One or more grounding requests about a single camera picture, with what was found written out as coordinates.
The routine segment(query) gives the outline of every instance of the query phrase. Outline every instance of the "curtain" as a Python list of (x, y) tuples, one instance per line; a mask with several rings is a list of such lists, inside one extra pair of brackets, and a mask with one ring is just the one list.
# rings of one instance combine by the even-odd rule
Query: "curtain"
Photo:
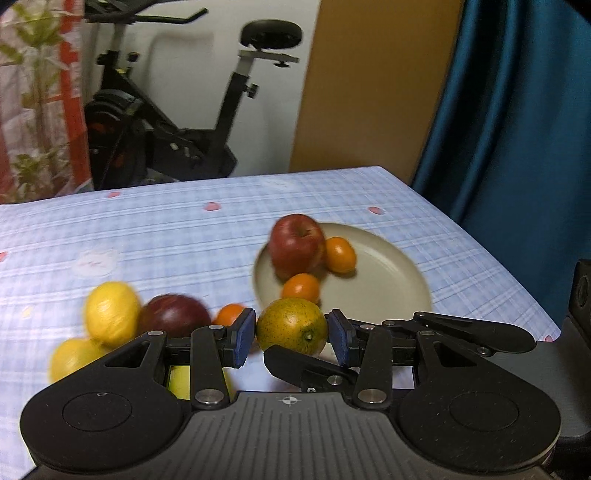
[(83, 8), (77, 0), (18, 0), (0, 15), (0, 203), (91, 189)]
[(466, 0), (413, 188), (560, 325), (591, 257), (591, 25), (559, 0)]

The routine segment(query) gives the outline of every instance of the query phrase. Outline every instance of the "dark red apple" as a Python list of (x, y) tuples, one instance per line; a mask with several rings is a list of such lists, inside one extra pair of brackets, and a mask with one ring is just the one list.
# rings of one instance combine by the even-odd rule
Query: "dark red apple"
[(211, 323), (212, 318), (200, 301), (186, 295), (159, 295), (142, 308), (138, 335), (163, 330), (168, 338), (188, 337), (195, 329)]
[(324, 234), (307, 215), (292, 213), (277, 220), (271, 230), (269, 253), (282, 280), (311, 272), (324, 261)]

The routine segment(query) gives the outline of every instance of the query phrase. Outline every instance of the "tangerine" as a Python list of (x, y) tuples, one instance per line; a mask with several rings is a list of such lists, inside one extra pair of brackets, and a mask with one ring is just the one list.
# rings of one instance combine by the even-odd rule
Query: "tangerine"
[(335, 273), (350, 273), (355, 270), (357, 254), (351, 244), (341, 236), (326, 241), (326, 267)]
[(224, 325), (224, 327), (229, 327), (240, 316), (243, 310), (244, 305), (240, 305), (239, 303), (229, 303), (220, 309), (217, 313), (217, 317), (212, 323), (214, 325)]
[(314, 275), (298, 273), (283, 285), (282, 299), (304, 299), (312, 303), (320, 300), (320, 282)]

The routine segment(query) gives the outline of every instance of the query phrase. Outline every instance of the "blue gripper pad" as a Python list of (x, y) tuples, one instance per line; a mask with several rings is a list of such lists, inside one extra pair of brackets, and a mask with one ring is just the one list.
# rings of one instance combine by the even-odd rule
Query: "blue gripper pad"
[(233, 367), (244, 365), (255, 339), (256, 313), (245, 308), (231, 327), (228, 327), (229, 346), (233, 349)]
[(329, 324), (329, 342), (335, 351), (339, 365), (342, 367), (349, 365), (347, 331), (343, 319), (346, 323), (349, 323), (340, 310), (332, 310), (326, 316), (326, 320)]

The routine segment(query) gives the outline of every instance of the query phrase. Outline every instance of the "lemon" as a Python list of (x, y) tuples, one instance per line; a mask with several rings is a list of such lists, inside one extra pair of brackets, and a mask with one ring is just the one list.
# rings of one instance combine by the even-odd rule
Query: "lemon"
[[(174, 394), (175, 397), (183, 400), (190, 400), (190, 384), (191, 384), (191, 367), (188, 365), (174, 365), (170, 367), (170, 377), (168, 379), (168, 389)], [(228, 369), (223, 369), (223, 376), (226, 379), (226, 386), (230, 399), (236, 395), (236, 390), (230, 380)]]
[(141, 303), (127, 283), (108, 281), (96, 287), (84, 307), (86, 329), (104, 345), (117, 348), (136, 336)]
[(51, 382), (57, 382), (108, 352), (105, 347), (95, 340), (70, 338), (53, 352), (49, 364), (49, 378)]

